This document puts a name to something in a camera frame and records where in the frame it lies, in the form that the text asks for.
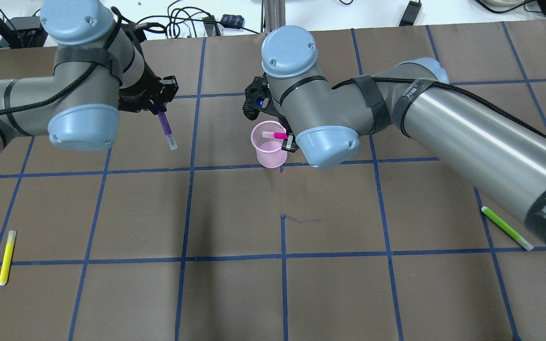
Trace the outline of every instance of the cable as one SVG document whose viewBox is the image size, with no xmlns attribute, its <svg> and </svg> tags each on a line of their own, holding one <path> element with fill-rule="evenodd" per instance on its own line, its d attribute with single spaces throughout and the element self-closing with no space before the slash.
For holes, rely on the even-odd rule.
<svg viewBox="0 0 546 341">
<path fill-rule="evenodd" d="M 121 13 L 119 12 L 119 9 L 117 9 L 117 7 L 111 7 L 111 10 L 113 11 L 113 13 L 115 13 L 115 15 L 117 15 L 117 22 L 115 22 L 113 32 L 107 38 L 107 41 L 104 43 L 104 46 L 102 46 L 104 50 L 109 49 L 109 47 L 113 43 L 113 40 L 115 40 L 115 37 L 117 37 L 117 33 L 119 33 L 119 29 L 121 28 Z M 35 108 L 41 108 L 41 107 L 47 106 L 48 104 L 54 103 L 55 101 L 61 99 L 63 96 L 73 91 L 80 84 L 82 84 L 82 82 L 86 80 L 89 77 L 89 75 L 91 75 L 91 73 L 96 69 L 97 66 L 98 66 L 97 63 L 92 62 L 90 66 L 84 71 L 84 73 L 82 73 L 81 76 L 79 76 L 76 80 L 71 82 L 71 84 L 66 86 L 63 90 L 58 91 L 58 93 L 56 93 L 49 99 L 45 99 L 44 101 L 37 102 L 37 103 L 25 104 L 23 106 L 2 109 L 0 110 L 0 116 L 13 114 L 15 112 L 31 110 Z"/>
<path fill-rule="evenodd" d="M 117 17 L 119 17 L 121 20 L 123 20 L 123 21 L 125 21 L 125 22 L 127 22 L 127 23 L 132 22 L 130 19 L 124 17 L 124 16 L 121 14 L 121 12 L 119 12 L 119 14 L 117 14 Z"/>
<path fill-rule="evenodd" d="M 388 77 L 372 77 L 372 79 L 375 82 L 404 83 L 404 84 L 412 84 L 415 81 L 414 79 L 408 79 L 408 78 L 388 78 Z M 336 84 L 335 86 L 333 86 L 332 90 L 338 89 L 339 87 L 347 86 L 347 85 L 353 84 L 353 83 L 355 83 L 354 80 L 346 80 L 346 81 L 340 82 L 339 84 Z M 476 94 L 474 94 L 474 93 L 472 93 L 470 91 L 464 90 L 464 89 L 462 89 L 460 87 L 457 87 L 457 86 L 453 86 L 453 85 L 450 85 L 450 84 L 437 82 L 437 81 L 434 82 L 431 86 L 437 87 L 437 88 L 440 88 L 440 89 L 444 89 L 444 90 L 453 91 L 455 93 L 459 93 L 461 95 L 464 95 L 464 96 L 468 97 L 469 99 L 473 99 L 477 103 L 486 106 L 486 108 L 489 108 L 490 110 L 496 112 L 500 116 L 503 116 L 504 118 L 509 119 L 509 121 L 513 121 L 513 123 L 517 123 L 518 125 L 524 127 L 525 129 L 528 129 L 531 132 L 537 134 L 538 136 L 546 139 L 546 135 L 544 133 L 540 132 L 539 130 L 537 130 L 537 128 L 532 127 L 528 123 L 525 123 L 521 119 L 518 119 L 517 117 L 513 116 L 512 114 L 509 114 L 509 112 L 506 112 L 505 110 L 502 110 L 502 108 L 499 108 L 498 106 L 495 106 L 494 104 L 492 104 L 488 100 L 483 99 L 483 98 L 477 96 Z"/>
<path fill-rule="evenodd" d="M 7 17 L 6 13 L 4 13 L 4 11 L 1 9 L 0 7 L 0 12 L 1 14 L 4 16 L 4 19 L 6 19 L 8 22 L 9 22 L 9 25 L 11 26 L 11 28 L 14 30 L 14 32 L 16 33 L 16 36 L 18 37 L 18 39 L 20 40 L 20 45 L 22 47 L 24 47 L 24 42 L 22 41 L 22 37 L 20 37 L 20 33 L 18 33 L 18 30 L 16 29 L 16 26 L 14 26 L 14 24 L 12 23 L 12 21 L 9 19 L 9 17 Z"/>
<path fill-rule="evenodd" d="M 187 15 L 187 17 L 191 18 L 193 17 L 193 15 L 197 15 L 199 13 L 195 13 L 193 15 L 189 15 L 189 13 L 186 11 L 186 9 L 172 9 L 171 12 L 168 12 L 168 16 L 169 16 L 169 23 L 167 24 L 167 27 L 168 29 L 172 29 L 169 34 L 171 35 L 171 37 L 179 37 L 180 36 L 180 24 L 185 24 L 186 26 L 188 26 L 188 24 L 186 23 L 187 21 L 184 20 L 184 21 L 181 21 L 181 22 L 176 22 L 178 20 L 178 15 L 183 12 L 184 14 Z M 197 29 L 195 28 L 195 22 L 191 21 L 191 26 L 193 26 L 193 33 L 195 33 L 195 37 L 197 37 Z"/>
<path fill-rule="evenodd" d="M 149 15 L 148 17 L 144 17 L 142 19 L 140 19 L 139 21 L 136 22 L 136 24 L 139 24 L 140 22 L 143 22 L 145 20 L 148 20 L 148 19 L 152 19 L 152 18 L 169 18 L 167 15 Z M 198 21 L 198 22 L 211 22 L 211 21 L 204 21 L 204 20 L 201 20 L 201 19 L 192 19 L 192 18 L 178 18 L 178 19 L 182 19 L 182 20 L 185 20 L 185 21 Z M 221 22 L 219 21 L 214 21 L 214 23 L 216 24 L 221 24 Z M 251 32 L 251 33 L 260 33 L 260 32 L 256 32 L 256 31 L 253 31 L 253 30 L 250 30 L 249 28 L 245 28 L 245 27 L 242 27 L 241 30 L 244 30 L 244 31 L 248 31 L 248 32 Z"/>
<path fill-rule="evenodd" d="M 505 13 L 507 13 L 507 12 L 510 12 L 510 11 L 514 10 L 514 9 L 518 9 L 518 8 L 520 8 L 520 7 L 522 7 L 522 6 L 524 6 L 524 9 L 526 9 L 526 5 L 527 5 L 527 4 L 529 4 L 529 3 L 531 3 L 531 2 L 535 2 L 535 1 L 536 1 L 536 0 L 524 0 L 524 3 L 519 4 L 519 5 L 515 6 L 515 7 L 511 7 L 510 9 L 505 9 L 505 10 L 503 10 L 503 11 L 496 11 L 496 10 L 491 9 L 490 7 L 486 6 L 486 4 L 484 4 L 483 2 L 481 2 L 481 0 L 475 0 L 475 2 L 477 2 L 478 4 L 480 4 L 480 5 L 483 7 L 483 9 L 485 9 L 486 11 L 489 11 L 490 13 L 494 13 L 494 14 L 505 14 Z"/>
<path fill-rule="evenodd" d="M 218 22 L 218 21 L 215 21 L 213 15 L 211 15 L 210 13 L 204 11 L 203 9 L 200 9 L 200 8 L 198 8 L 198 7 L 193 7 L 193 6 L 186 6 L 186 7 L 183 7 L 182 9 L 180 9 L 180 10 L 183 10 L 183 11 L 185 11 L 185 13 L 186 13 L 186 10 L 187 10 L 187 9 L 195 9 L 196 11 L 198 11 L 197 13 L 194 13 L 193 15 L 190 15 L 189 18 L 192 18 L 192 17 L 195 16 L 195 15 L 204 13 L 204 14 L 208 17 L 209 20 L 208 20 L 208 21 L 202 20 L 202 22 L 212 22 L 212 23 L 216 24 L 216 25 L 214 25 L 214 28 L 216 29 L 216 34 L 217 34 L 217 35 L 221 35 L 221 34 L 220 34 L 220 29 L 218 28 L 218 25 L 217 25 L 219 22 Z M 179 14 L 180 14 L 180 12 L 176 13 L 175 19 L 184 20 L 184 18 L 178 18 L 178 15 L 179 15 Z"/>
<path fill-rule="evenodd" d="M 164 33 L 167 35 L 167 26 L 164 26 L 163 24 L 160 24 L 159 22 L 147 22 L 145 24 L 144 27 L 141 26 L 141 30 L 145 30 L 147 32 L 151 32 L 151 33 Z M 158 30 L 154 30 L 153 28 L 154 27 L 158 27 L 158 28 L 161 28 L 161 31 L 158 31 Z"/>
<path fill-rule="evenodd" d="M 264 32 L 264 0 L 260 2 L 260 33 Z"/>
<path fill-rule="evenodd" d="M 173 21 L 173 13 L 176 9 L 172 9 L 172 11 L 170 11 L 170 8 L 172 8 L 172 6 L 174 6 L 175 4 L 177 4 L 178 2 L 180 2 L 181 0 L 176 0 L 174 1 L 173 3 L 169 4 L 169 6 L 167 6 L 167 9 L 166 9 L 166 13 L 168 15 L 168 24 L 167 24 L 167 27 L 168 29 L 169 28 L 173 28 L 173 32 L 170 31 L 169 32 L 169 35 L 171 37 L 179 37 L 180 36 L 180 24 L 179 23 L 176 23 L 176 21 L 174 20 Z M 178 13 L 176 14 L 176 17 L 178 17 L 178 15 L 180 14 L 180 12 L 183 11 L 187 17 L 191 18 L 191 15 L 189 15 L 189 13 L 185 10 L 185 9 L 178 9 Z M 189 24 L 184 21 L 183 22 L 184 25 L 189 29 L 189 36 L 191 36 L 191 28 L 189 26 Z M 195 33 L 195 36 L 197 37 L 197 29 L 195 28 L 195 23 L 191 21 L 191 26 L 193 26 L 193 33 Z"/>
<path fill-rule="evenodd" d="M 544 16 L 546 17 L 546 14 L 543 13 L 542 11 L 531 11 L 530 9 L 528 9 L 528 7 L 526 6 L 526 4 L 524 4 L 524 10 L 525 10 L 526 12 L 529 12 L 529 13 L 540 13 L 540 14 L 542 14 L 542 15 L 544 15 Z"/>
</svg>

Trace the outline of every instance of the gray robot arm segment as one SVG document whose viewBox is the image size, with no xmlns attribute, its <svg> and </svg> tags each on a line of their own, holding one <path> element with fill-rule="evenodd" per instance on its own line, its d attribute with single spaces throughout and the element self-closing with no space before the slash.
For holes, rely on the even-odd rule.
<svg viewBox="0 0 546 341">
<path fill-rule="evenodd" d="M 98 0 L 44 2 L 42 24 L 59 43 L 54 76 L 0 81 L 0 153 L 13 138 L 37 135 L 65 149 L 107 149 L 118 106 L 156 114 L 173 99 L 175 77 L 155 76 L 113 9 L 117 23 Z"/>
<path fill-rule="evenodd" d="M 388 115 L 377 119 L 355 81 L 330 88 L 305 30 L 286 26 L 272 32 L 262 55 L 275 107 L 312 166 L 340 164 L 355 154 L 358 136 L 393 123 L 546 242 L 546 136 L 443 84 L 447 74 L 436 61 L 402 63 L 375 75 L 386 104 L 379 115 Z"/>
</svg>

